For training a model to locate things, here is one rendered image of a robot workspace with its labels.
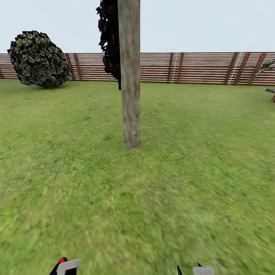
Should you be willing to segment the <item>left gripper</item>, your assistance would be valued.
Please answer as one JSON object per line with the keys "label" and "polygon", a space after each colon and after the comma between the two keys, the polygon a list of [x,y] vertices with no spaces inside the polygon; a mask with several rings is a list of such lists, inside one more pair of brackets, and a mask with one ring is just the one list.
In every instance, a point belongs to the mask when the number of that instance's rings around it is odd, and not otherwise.
{"label": "left gripper", "polygon": [[[57,268],[58,268],[59,263],[53,268],[52,272],[50,273],[50,275],[57,275]],[[65,275],[76,275],[76,269],[68,269],[65,273]]]}

